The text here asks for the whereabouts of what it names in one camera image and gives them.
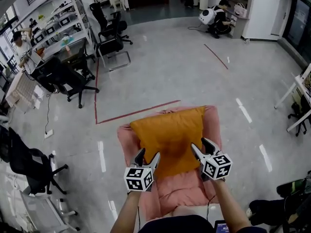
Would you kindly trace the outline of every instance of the black cable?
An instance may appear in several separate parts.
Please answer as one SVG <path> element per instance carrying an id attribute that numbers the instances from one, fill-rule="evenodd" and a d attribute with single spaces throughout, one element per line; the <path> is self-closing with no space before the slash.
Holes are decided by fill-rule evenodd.
<path id="1" fill-rule="evenodd" d="M 47 125 L 49 124 L 49 111 L 50 111 L 50 98 L 51 98 L 51 94 L 47 94 L 46 97 L 49 98 L 49 101 L 48 101 L 48 112 L 47 112 L 47 119 L 48 119 L 48 122 L 47 124 L 45 125 L 45 134 L 48 134 L 47 133 Z"/>
<path id="2" fill-rule="evenodd" d="M 196 30 L 196 31 L 205 33 L 205 31 L 198 30 L 198 28 L 200 28 L 201 26 L 202 26 L 202 23 L 199 26 L 197 26 L 197 27 L 194 27 L 194 26 L 188 27 L 188 29 L 189 30 Z"/>
<path id="3" fill-rule="evenodd" d="M 139 222 L 138 231 L 140 231 L 140 215 L 139 215 L 139 206 L 137 206 L 137 209 L 138 209 L 138 222 Z"/>
<path id="4" fill-rule="evenodd" d="M 208 221 L 208 208 L 209 208 L 209 203 L 213 200 L 213 198 L 215 197 L 216 195 L 214 195 L 212 197 L 212 199 L 210 201 L 208 201 L 208 204 L 207 204 L 207 215 L 206 215 L 206 220 Z"/>

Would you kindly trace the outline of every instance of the pillow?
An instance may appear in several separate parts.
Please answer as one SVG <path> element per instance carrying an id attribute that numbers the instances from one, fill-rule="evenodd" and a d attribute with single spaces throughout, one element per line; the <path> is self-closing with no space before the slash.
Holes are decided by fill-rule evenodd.
<path id="1" fill-rule="evenodd" d="M 193 142 L 202 147 L 204 112 L 204 107 L 197 107 L 130 123 L 140 139 L 140 147 L 146 148 L 145 161 L 149 163 L 157 152 L 161 154 L 155 171 L 157 178 L 188 172 L 200 166 L 190 145 Z"/>

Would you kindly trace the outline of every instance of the black and white marker cube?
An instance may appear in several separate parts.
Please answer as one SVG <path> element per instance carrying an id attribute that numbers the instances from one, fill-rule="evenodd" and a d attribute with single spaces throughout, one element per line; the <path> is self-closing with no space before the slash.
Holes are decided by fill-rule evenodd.
<path id="1" fill-rule="evenodd" d="M 203 172 L 213 180 L 227 177 L 232 167 L 232 160 L 227 154 L 212 155 L 205 159 Z"/>
<path id="2" fill-rule="evenodd" d="M 154 181 L 151 168 L 127 167 L 124 181 L 129 191 L 145 192 Z"/>

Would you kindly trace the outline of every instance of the white backpack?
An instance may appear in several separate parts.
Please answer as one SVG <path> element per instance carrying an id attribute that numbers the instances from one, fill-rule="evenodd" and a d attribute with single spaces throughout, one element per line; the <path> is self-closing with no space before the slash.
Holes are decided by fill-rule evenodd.
<path id="1" fill-rule="evenodd" d="M 215 7 L 216 6 L 213 6 L 210 9 L 206 9 L 199 15 L 199 19 L 204 25 L 213 24 L 217 13 L 224 12 L 222 9 L 214 10 Z"/>

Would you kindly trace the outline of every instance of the door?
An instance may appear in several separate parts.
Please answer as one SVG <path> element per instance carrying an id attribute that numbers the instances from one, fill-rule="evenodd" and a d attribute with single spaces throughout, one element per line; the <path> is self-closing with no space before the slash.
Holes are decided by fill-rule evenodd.
<path id="1" fill-rule="evenodd" d="M 286 17 L 286 11 L 288 7 L 289 0 L 280 0 L 277 13 L 276 13 L 276 18 L 272 27 L 271 34 L 279 36 L 282 25 L 284 23 L 284 19 Z"/>

